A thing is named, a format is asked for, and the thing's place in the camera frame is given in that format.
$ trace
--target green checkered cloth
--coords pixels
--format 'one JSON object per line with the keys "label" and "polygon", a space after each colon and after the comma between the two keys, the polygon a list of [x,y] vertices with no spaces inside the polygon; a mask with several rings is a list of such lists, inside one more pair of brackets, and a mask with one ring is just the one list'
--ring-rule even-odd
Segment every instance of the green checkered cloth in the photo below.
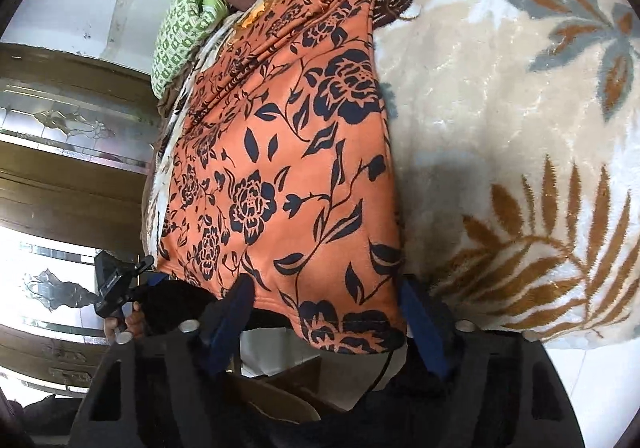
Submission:
{"label": "green checkered cloth", "polygon": [[209,36],[228,15],[224,0],[174,0],[160,26],[151,87],[161,98],[164,89],[180,73],[193,48]]}

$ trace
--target orange cloth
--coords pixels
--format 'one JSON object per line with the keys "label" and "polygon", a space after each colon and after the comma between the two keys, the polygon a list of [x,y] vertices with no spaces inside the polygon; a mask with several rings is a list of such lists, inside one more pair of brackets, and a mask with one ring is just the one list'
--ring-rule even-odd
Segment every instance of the orange cloth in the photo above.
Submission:
{"label": "orange cloth", "polygon": [[375,0],[270,0],[199,75],[175,147],[158,267],[255,306],[313,346],[398,348],[401,262]]}

